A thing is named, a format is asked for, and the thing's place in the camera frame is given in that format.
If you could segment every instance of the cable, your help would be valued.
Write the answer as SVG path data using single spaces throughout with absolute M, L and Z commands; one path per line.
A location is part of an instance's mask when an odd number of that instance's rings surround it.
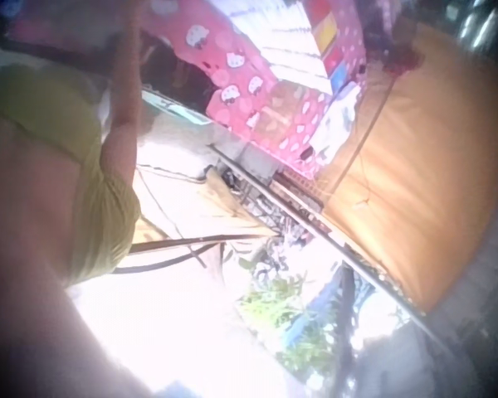
M 187 255 L 181 255 L 180 257 L 176 257 L 175 259 L 165 260 L 160 263 L 151 264 L 151 265 L 140 265 L 137 267 L 121 267 L 115 268 L 112 272 L 114 275 L 127 275 L 127 274 L 140 274 L 142 272 L 155 271 L 157 269 L 167 268 L 172 265 L 183 263 L 186 260 L 190 260 L 193 255 L 201 255 L 205 251 L 211 249 L 212 247 L 218 245 L 218 243 L 213 243 L 211 245 L 205 245 L 200 247 L 195 252 L 188 253 Z
M 157 205 L 157 207 L 159 208 L 159 210 L 163 213 L 164 217 L 166 218 L 166 220 L 168 220 L 173 228 L 175 229 L 175 231 L 178 233 L 178 235 L 180 236 L 181 239 L 184 239 L 184 236 L 183 234 L 181 234 L 181 231 L 179 230 L 179 228 L 177 227 L 177 225 L 168 217 L 168 215 L 166 214 L 166 212 L 164 211 L 164 209 L 162 208 L 162 206 L 160 206 L 160 203 L 159 201 L 157 201 L 157 198 L 155 197 L 155 195 L 151 192 L 151 190 L 149 189 L 149 185 L 148 183 L 145 181 L 144 179 L 144 176 L 142 175 L 142 172 L 140 171 L 139 168 L 136 169 L 137 172 L 139 172 L 139 176 L 140 176 L 140 179 L 142 180 L 142 182 L 144 183 L 144 186 L 146 187 L 146 189 L 148 190 L 148 193 L 149 195 L 153 198 L 153 200 L 155 201 L 155 204 Z M 192 254 L 193 258 L 196 259 L 196 261 L 204 268 L 206 269 L 207 266 L 205 265 L 205 263 L 203 262 L 203 260 L 201 260 L 201 258 L 192 250 L 192 247 L 190 245 L 187 245 L 186 246 L 188 248 L 188 250 L 190 250 L 190 253 Z

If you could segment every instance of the pink fabric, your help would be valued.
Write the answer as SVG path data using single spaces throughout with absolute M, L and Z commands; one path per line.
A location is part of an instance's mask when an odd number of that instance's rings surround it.
M 256 112 L 277 82 L 252 42 L 203 0 L 153 1 L 143 28 L 211 78 L 220 90 L 212 96 L 207 115 L 249 141 Z
M 354 0 L 329 0 L 338 23 L 336 44 L 344 54 L 348 80 L 354 80 L 365 88 L 365 74 L 359 74 L 359 67 L 366 65 L 364 33 L 359 21 Z
M 320 165 L 313 156 L 303 161 L 300 155 L 310 147 L 309 141 L 326 113 L 330 101 L 329 95 L 308 89 L 285 138 L 279 143 L 273 143 L 266 138 L 252 142 L 301 176 L 310 180 L 314 179 L 320 170 Z

